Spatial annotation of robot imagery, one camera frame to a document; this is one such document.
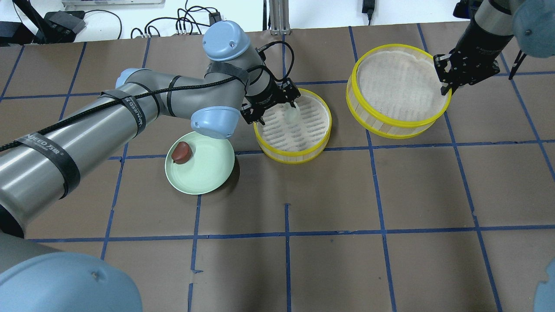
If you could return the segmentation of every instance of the velcro strap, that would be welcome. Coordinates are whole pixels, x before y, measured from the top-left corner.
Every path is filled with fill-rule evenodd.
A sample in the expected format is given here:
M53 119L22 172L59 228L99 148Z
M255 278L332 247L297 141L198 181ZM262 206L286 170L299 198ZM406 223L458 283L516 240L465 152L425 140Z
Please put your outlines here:
M33 132L17 139L18 142L43 154L60 170L64 178L64 194L60 199L71 193L81 181L81 173L71 156L56 142Z
M220 74L230 75L239 79L245 85L245 87L249 85L249 72L237 66L231 65L229 63L212 62L210 63L210 65L208 65L208 69L206 70L206 74L209 74L209 73L220 73Z
M135 118L135 122L137 123L137 134L135 136L138 136L139 133L141 133L147 126L147 119L144 115L144 112L141 109L139 102L137 102L137 99L131 94L123 92L121 90L106 90L102 91L99 98L101 97L109 97L122 100L123 106L127 107L127 109Z

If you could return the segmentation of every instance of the white floor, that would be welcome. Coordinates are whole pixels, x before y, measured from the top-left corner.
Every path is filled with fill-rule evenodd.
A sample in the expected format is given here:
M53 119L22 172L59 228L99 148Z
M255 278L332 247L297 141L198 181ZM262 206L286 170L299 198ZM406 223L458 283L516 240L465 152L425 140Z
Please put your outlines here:
M376 0L373 25L429 23L457 21L452 12L458 0ZM88 11L106 9L120 16L123 22L122 38L129 38L134 27L143 29L146 23L156 17L177 17L177 9L183 8L185 0L165 0L162 4L126 4L104 6L81 6L64 9L61 0L31 0L33 7L44 16L50 11ZM262 30L263 0L189 0L188 6L211 6L217 8L224 19L237 22L247 31ZM291 28L327 28L367 25L365 14L361 13L362 0L290 0L289 14ZM36 27L21 14L29 29ZM198 22L208 23L206 12L194 13ZM11 0L0 0L0 21L19 21ZM78 34L75 41L98 41L115 39L119 32L119 22L111 14L89 13L85 21L87 27ZM156 21L152 25L162 36L175 33L175 21Z

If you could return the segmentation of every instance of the yellow-rimmed basket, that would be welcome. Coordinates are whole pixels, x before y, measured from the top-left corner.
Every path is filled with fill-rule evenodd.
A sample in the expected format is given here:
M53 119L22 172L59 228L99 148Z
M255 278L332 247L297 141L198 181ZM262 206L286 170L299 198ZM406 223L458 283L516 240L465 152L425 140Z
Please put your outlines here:
M357 78L359 66L363 62L366 62L369 56L381 52L402 52L414 56L418 61L426 60L430 64L429 74L437 77L433 67L433 57L425 51L405 44L386 44L384 46L379 46L368 51L356 62L351 76L349 77L349 81L347 82L347 105L355 119L363 127L375 134L390 139L407 139L415 137L433 125L433 123L445 112L451 101L451 91L444 97L445 103L441 108L438 109L437 112L433 112L433 116L424 120L406 121L386 116L370 104L372 102L371 98L368 98L368 96L365 98L362 95ZM437 84L431 87L437 88L437 92L439 93L441 85L441 82L438 80Z
M324 108L324 110L322 111L325 112L325 118L327 118L327 120L323 120L324 123L326 124L326 128L323 129L322 131L325 130L325 133L322 135L321 139L319 139L318 142L316 142L314 145L309 146L303 150L291 152L291 151L285 151L285 150L276 148L263 138L263 136L261 135L261 132L263 131L263 127L274 126L271 123L269 123L269 120L266 120L266 115L271 115L272 114L271 110L280 109L277 105L272 107L270 110L266 112L265 114L266 126L263 126L260 123L254 123L254 133L256 134L256 140L258 141L258 145L260 146L264 154L266 154L271 159L284 164L302 164L316 158L316 156L318 156L326 148L327 142L330 139L331 112L326 102L324 102L324 100L314 92L311 92L305 89L299 89L299 91L301 93L301 98L308 97L312 100L316 100L317 102L319 102L321 106ZM297 103L299 103L299 107L302 109L302 103L299 99L297 99Z

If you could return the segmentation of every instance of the light green plate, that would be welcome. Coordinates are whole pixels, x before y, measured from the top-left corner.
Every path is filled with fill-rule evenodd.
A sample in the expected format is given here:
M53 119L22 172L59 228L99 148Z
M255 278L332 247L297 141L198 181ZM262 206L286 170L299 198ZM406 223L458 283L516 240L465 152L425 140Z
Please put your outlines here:
M181 165L175 164L171 154L179 142L191 146L193 156ZM191 132L177 140L168 151L165 162L166 177L170 184L185 194L198 195L211 192L228 179L235 153L228 140L206 137Z

